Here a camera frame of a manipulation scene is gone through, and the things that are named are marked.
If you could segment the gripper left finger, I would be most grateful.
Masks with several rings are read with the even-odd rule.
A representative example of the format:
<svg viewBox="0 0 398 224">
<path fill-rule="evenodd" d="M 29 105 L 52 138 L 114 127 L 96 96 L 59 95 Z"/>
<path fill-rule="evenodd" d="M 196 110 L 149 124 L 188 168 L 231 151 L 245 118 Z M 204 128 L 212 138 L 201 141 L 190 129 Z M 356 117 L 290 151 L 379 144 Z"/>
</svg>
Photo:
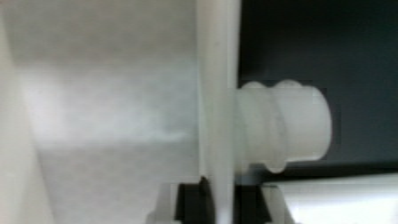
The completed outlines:
<svg viewBox="0 0 398 224">
<path fill-rule="evenodd" d="M 215 224 L 215 205 L 210 181 L 160 187 L 155 209 L 144 224 Z"/>
</svg>

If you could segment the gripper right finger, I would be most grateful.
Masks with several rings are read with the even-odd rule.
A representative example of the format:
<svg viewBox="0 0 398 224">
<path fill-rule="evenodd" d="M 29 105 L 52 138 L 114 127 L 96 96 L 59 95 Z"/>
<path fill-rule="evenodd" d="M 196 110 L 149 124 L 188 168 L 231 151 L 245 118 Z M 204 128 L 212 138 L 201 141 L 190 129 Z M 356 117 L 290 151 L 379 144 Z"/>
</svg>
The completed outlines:
<svg viewBox="0 0 398 224">
<path fill-rule="evenodd" d="M 233 224 L 295 224 L 283 192 L 274 184 L 235 185 Z"/>
</svg>

